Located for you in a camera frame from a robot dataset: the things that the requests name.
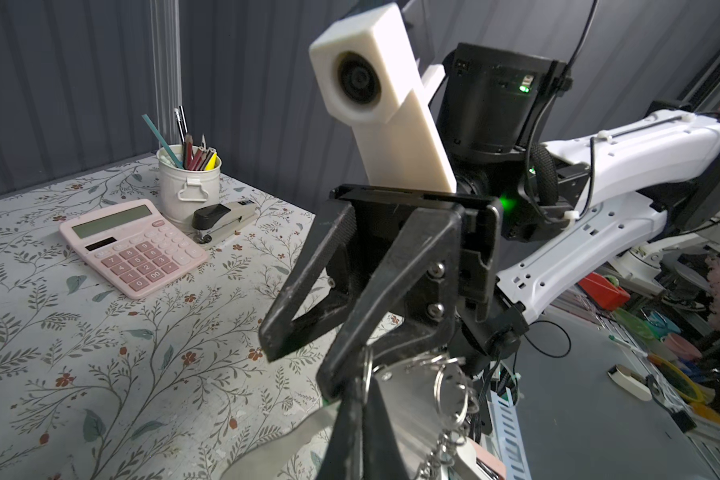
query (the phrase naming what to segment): metal key ring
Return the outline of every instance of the metal key ring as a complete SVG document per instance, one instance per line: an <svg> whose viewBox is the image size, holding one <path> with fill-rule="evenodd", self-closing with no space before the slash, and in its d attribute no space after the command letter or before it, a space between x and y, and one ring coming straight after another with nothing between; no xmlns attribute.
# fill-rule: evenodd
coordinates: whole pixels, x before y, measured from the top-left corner
<svg viewBox="0 0 720 480"><path fill-rule="evenodd" d="M443 378L445 378L445 369L449 364L458 362L458 358L449 359L449 360L456 360L456 361L455 362L448 361L448 362L444 362L443 364L441 364L440 368L438 369L438 374L434 378L434 385L433 385L434 408L437 411L438 416L440 417L441 420L444 418L442 399L441 399L441 390L442 390L442 385L443 385ZM463 378L466 379L466 375L461 371L461 369L459 369L459 373L462 375ZM469 401L470 395L469 395L469 388L466 387L465 383L466 382L457 384L457 385L459 385L460 388L462 388L464 390L464 406L461 407L461 411L459 412L458 415L456 415L456 418L454 420L451 420L452 423L450 425L446 426L446 428L449 430L455 430L456 428L460 427L461 424L464 423L464 420L467 419L467 413L469 410L469 403L470 403L470 401Z"/></svg>

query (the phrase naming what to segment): floral tablecloth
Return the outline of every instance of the floral tablecloth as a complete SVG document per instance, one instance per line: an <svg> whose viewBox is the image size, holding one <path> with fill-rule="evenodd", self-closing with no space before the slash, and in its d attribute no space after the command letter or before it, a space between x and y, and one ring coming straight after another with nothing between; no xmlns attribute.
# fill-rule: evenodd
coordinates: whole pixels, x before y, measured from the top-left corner
<svg viewBox="0 0 720 480"><path fill-rule="evenodd" d="M158 188L147 158L0 200L0 478L215 479L320 406L313 379L331 336L273 364L257 336L309 212L222 176L224 201L250 198L256 222L138 301L58 232L121 201L160 208ZM302 311L326 293L323 277ZM278 478L313 478L326 442Z"/></svg>

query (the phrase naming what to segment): black bracket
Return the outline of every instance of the black bracket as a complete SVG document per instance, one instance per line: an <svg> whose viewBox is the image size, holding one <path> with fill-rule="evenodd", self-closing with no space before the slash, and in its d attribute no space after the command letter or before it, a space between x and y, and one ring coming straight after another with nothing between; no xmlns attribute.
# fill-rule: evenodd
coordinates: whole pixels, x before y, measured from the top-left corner
<svg viewBox="0 0 720 480"><path fill-rule="evenodd" d="M386 312L405 321L373 344L374 365L447 345L460 299L476 306L475 325L487 320L501 211L495 197L335 189L259 329L267 358L278 360L343 324L317 374L321 393L334 399L358 374L361 348ZM294 318L324 268L332 279L327 297Z"/></svg>

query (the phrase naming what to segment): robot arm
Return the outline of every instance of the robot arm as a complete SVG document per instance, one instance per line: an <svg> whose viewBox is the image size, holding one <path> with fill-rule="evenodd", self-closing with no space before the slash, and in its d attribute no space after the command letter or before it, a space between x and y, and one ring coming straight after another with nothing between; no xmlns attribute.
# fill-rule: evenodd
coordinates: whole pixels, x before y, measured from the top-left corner
<svg viewBox="0 0 720 480"><path fill-rule="evenodd" d="M419 76L395 4L336 22L310 59L328 112L355 134L370 186L329 194L259 340L274 361L340 326L317 383L325 398L342 398L328 452L355 463L357 432L374 435L366 403L389 437L369 387L374 368L447 351L476 375L516 352L528 324L598 265L665 234L678 212L692 218L683 226L699 221L688 208L702 190L688 180L720 182L720 121L686 112L539 146L534 132L570 87L566 64L545 58L460 44L435 126L428 101L439 69ZM658 184L674 197L656 195ZM548 241L497 272L500 236ZM327 297L294 318L323 269ZM368 346L386 312L404 322Z"/></svg>

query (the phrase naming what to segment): pencil holder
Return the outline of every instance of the pencil holder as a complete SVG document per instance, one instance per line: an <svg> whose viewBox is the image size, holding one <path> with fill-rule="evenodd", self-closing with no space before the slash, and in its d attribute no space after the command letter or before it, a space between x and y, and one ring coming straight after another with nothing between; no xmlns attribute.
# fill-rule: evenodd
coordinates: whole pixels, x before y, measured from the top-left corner
<svg viewBox="0 0 720 480"><path fill-rule="evenodd" d="M182 157L182 145L171 145L173 153ZM198 147L192 147L193 153ZM213 170L192 171L173 166L164 148L157 151L160 179L160 212L182 232L192 232L195 210L219 203L221 159L216 158Z"/></svg>

